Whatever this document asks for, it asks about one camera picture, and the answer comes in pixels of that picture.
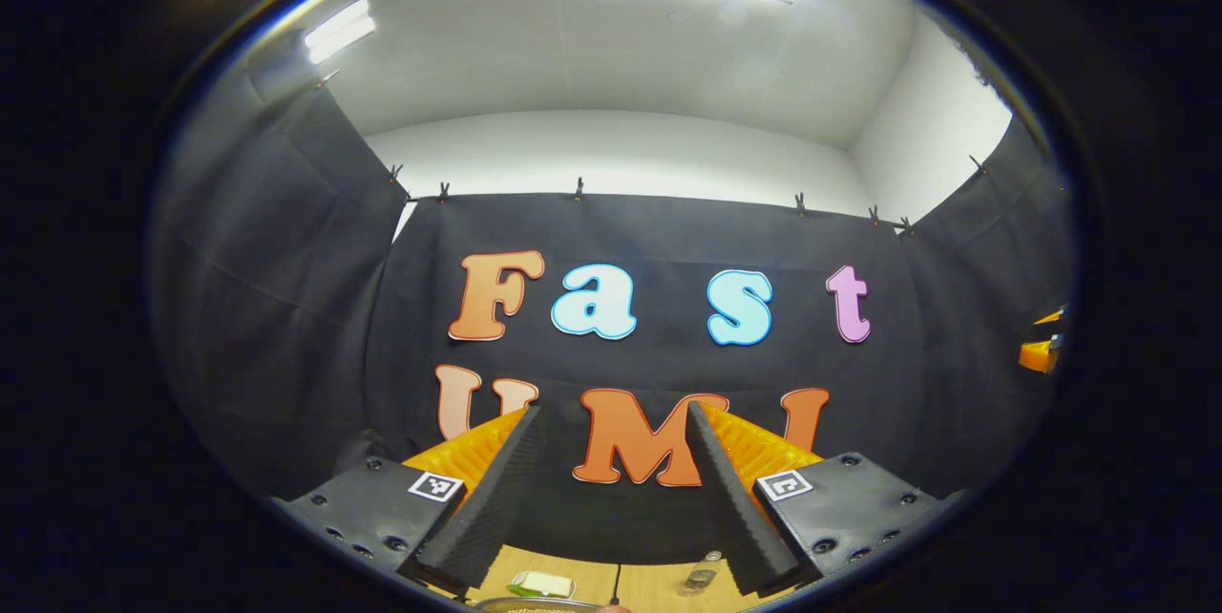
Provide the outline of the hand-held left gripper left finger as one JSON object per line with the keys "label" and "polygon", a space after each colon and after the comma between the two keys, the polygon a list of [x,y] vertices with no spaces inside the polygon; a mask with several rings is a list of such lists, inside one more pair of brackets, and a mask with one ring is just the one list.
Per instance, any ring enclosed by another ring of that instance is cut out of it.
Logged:
{"label": "hand-held left gripper left finger", "polygon": [[541,405],[524,405],[409,462],[367,455],[275,507],[376,578],[463,595],[484,582],[514,530],[545,420]]}

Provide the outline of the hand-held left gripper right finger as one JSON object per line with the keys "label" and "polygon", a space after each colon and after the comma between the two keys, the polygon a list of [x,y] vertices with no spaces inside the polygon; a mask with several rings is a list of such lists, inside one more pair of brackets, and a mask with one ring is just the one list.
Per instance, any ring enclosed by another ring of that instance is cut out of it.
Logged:
{"label": "hand-held left gripper right finger", "polygon": [[959,493],[926,493],[857,452],[816,459],[701,401],[686,409],[686,446],[742,593],[851,587],[960,512]]}

